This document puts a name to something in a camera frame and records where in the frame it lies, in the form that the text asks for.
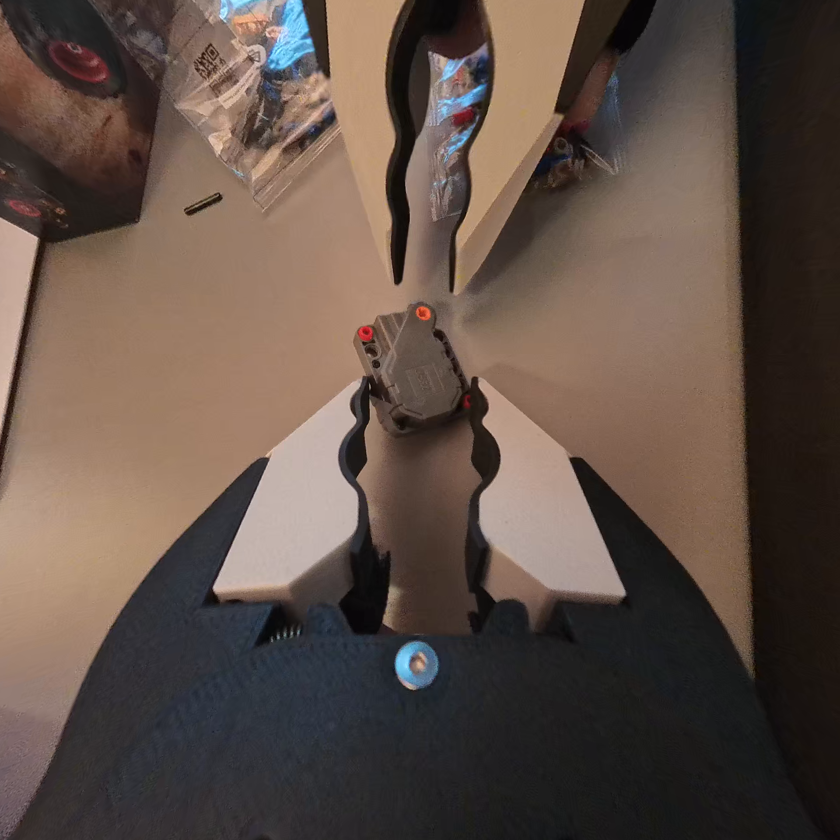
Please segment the grey toy motor block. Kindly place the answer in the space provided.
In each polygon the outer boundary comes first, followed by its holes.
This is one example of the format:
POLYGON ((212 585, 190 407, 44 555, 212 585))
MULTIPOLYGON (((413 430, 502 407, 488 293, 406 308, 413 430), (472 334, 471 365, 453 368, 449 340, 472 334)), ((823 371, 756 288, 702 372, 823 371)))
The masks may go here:
POLYGON ((353 346, 388 434, 419 434, 467 415, 459 405, 469 383, 431 304, 416 301, 363 325, 372 326, 374 341, 362 343, 357 329, 353 346))

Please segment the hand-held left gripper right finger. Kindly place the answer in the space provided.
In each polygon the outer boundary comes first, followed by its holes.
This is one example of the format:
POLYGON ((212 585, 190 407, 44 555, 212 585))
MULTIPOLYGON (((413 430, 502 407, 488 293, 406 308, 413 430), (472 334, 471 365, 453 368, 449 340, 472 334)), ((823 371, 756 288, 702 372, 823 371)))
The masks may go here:
POLYGON ((502 601, 521 603, 537 632, 560 603, 621 604, 625 587, 567 450, 479 377, 468 415, 479 478, 465 538, 474 629, 502 601))

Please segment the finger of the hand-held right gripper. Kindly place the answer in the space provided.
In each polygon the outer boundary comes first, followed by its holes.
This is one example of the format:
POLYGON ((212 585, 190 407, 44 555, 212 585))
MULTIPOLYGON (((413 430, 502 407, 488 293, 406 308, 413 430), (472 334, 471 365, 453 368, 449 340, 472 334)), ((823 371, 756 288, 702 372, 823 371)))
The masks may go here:
POLYGON ((469 198, 454 238, 452 287, 485 261, 555 130, 556 100, 583 1, 486 1, 490 98, 467 151, 469 198))
POLYGON ((332 103, 375 245, 396 285, 411 222, 406 172, 427 115, 432 6, 326 3, 332 103))

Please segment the grey desk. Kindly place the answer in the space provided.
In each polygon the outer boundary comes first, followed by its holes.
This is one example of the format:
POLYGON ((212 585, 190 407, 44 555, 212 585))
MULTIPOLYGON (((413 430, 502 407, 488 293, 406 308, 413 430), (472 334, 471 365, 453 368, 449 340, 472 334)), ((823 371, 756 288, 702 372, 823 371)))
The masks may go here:
POLYGON ((618 77, 621 170, 525 195, 456 297, 425 138, 396 287, 340 140, 261 213, 161 101, 140 222, 39 272, 2 471, 2 838, 149 569, 360 375, 354 328, 419 298, 469 376, 646 521, 752 669, 732 2, 657 2, 618 77))

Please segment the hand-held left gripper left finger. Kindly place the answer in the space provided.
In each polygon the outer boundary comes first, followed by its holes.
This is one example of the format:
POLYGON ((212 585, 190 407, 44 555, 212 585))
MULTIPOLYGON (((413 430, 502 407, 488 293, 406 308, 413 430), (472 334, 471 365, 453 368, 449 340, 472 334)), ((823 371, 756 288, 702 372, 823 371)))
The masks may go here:
POLYGON ((381 631, 391 557, 359 483, 370 420, 363 377, 273 447, 213 584, 220 602, 273 602, 292 623, 332 604, 357 634, 381 631))

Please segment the dark perforated mat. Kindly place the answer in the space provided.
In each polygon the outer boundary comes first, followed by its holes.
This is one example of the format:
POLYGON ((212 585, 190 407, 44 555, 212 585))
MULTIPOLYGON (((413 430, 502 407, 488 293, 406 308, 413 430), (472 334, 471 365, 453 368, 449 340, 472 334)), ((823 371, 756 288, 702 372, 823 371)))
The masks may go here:
POLYGON ((839 2, 734 6, 754 671, 838 838, 839 2))

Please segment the person's right hand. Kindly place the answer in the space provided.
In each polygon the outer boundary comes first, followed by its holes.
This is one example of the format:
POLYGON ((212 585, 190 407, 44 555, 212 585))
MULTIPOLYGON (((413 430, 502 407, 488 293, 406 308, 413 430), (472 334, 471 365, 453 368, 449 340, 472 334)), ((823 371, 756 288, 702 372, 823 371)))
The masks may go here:
POLYGON ((572 127, 583 131, 586 123, 595 116, 605 96, 606 86, 616 68, 620 54, 612 49, 605 49, 587 74, 573 106, 566 116, 572 127))

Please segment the clear bag of mixed parts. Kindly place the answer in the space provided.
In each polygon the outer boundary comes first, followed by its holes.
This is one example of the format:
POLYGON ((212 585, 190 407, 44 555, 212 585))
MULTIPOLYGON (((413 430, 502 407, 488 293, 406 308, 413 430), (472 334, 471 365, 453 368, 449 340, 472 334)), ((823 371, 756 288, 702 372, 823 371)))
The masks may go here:
POLYGON ((302 1, 175 2, 164 91, 268 210, 338 136, 302 1))

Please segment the clear bag of small pins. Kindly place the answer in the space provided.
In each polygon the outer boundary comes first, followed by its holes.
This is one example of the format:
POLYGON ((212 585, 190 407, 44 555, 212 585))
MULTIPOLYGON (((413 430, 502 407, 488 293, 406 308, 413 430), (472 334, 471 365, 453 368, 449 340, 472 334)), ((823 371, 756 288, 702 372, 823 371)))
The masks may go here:
MULTIPOLYGON (((440 223, 458 216, 466 204, 464 152, 485 110, 491 61, 486 44, 457 59, 431 51, 428 61, 429 206, 432 220, 440 223)), ((621 170, 624 150, 618 81, 613 72, 590 123, 558 129, 529 178, 527 192, 561 189, 596 172, 616 175, 621 170)))

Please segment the toy truck set box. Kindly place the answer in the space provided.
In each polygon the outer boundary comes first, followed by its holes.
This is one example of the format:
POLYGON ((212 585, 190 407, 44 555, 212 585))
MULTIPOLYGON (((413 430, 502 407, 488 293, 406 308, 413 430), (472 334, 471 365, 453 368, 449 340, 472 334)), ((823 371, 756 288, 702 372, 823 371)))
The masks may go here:
POLYGON ((1 2, 2 218, 48 243, 140 220, 173 2, 1 2))

